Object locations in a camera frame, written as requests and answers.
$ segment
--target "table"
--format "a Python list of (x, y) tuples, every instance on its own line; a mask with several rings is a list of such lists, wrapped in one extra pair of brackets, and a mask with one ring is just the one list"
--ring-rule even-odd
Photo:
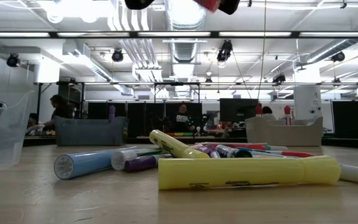
[[(358, 223), (358, 184), (158, 191), (157, 170), (106, 170), (73, 180), (53, 173), (57, 156), (110, 147), (25, 147), (0, 170), (0, 223)], [(358, 166), (358, 149), (290, 148)]]
[[(215, 139), (214, 136), (171, 136), (175, 139)], [(137, 139), (149, 139), (148, 136), (138, 136)]]

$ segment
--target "yellow marker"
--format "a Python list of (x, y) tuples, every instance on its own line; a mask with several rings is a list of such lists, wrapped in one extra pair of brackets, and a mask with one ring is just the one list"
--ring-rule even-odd
[(160, 130), (153, 130), (149, 138), (152, 143), (160, 146), (176, 158), (209, 158), (208, 154), (192, 149), (185, 143), (174, 139)]
[(335, 184), (341, 168), (329, 156), (295, 158), (160, 159), (160, 190), (265, 184)]

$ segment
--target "hanging cord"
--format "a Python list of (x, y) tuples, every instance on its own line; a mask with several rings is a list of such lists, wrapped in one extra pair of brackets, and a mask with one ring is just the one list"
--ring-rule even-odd
[(333, 61), (333, 69), (334, 69), (334, 80), (336, 80), (336, 71), (335, 71), (335, 62)]
[(219, 62), (216, 62), (216, 65), (218, 66), (218, 93), (221, 93), (220, 91), (219, 91)]
[(258, 100), (260, 95), (260, 86), (262, 85), (262, 79), (264, 78), (264, 60), (265, 60), (265, 44), (266, 44), (266, 9), (267, 9), (267, 0), (265, 0), (265, 15), (264, 15), (264, 46), (262, 51), (262, 69), (260, 69), (260, 81), (258, 89)]
[(239, 73), (240, 73), (242, 82), (243, 82), (244, 85), (246, 86), (246, 90), (247, 90), (247, 92), (248, 92), (249, 98), (252, 99), (251, 94), (249, 93), (249, 90), (248, 90), (248, 87), (247, 87), (247, 83), (246, 83), (246, 81), (244, 80), (244, 77), (242, 76), (242, 72), (241, 72), (239, 63), (237, 62), (237, 59), (236, 59), (236, 55), (235, 55), (235, 53), (234, 53), (234, 50), (233, 50), (233, 57), (234, 57), (234, 60), (236, 61), (237, 69), (239, 70)]

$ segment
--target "purple marker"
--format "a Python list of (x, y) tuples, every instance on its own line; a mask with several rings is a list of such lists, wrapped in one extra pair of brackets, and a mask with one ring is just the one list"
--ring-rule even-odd
[(112, 121), (112, 120), (114, 120), (115, 117), (116, 117), (116, 107), (115, 106), (110, 106), (109, 120)]
[(170, 154), (160, 154), (151, 156), (139, 156), (135, 159), (125, 161), (125, 172), (135, 172), (157, 167), (158, 159), (160, 158), (172, 158)]
[(220, 157), (221, 157), (221, 156), (219, 155), (219, 153), (216, 152), (216, 151), (211, 151), (211, 152), (209, 153), (209, 156), (210, 156), (211, 158), (220, 158)]

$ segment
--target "wooden table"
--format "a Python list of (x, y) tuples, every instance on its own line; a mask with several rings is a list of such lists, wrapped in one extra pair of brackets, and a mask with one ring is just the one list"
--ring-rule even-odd
[[(53, 173), (57, 156), (100, 147), (23, 148), (0, 170), (0, 224), (6, 223), (358, 223), (358, 184), (158, 191), (157, 170), (106, 170), (73, 180)], [(358, 166), (358, 149), (291, 148)]]

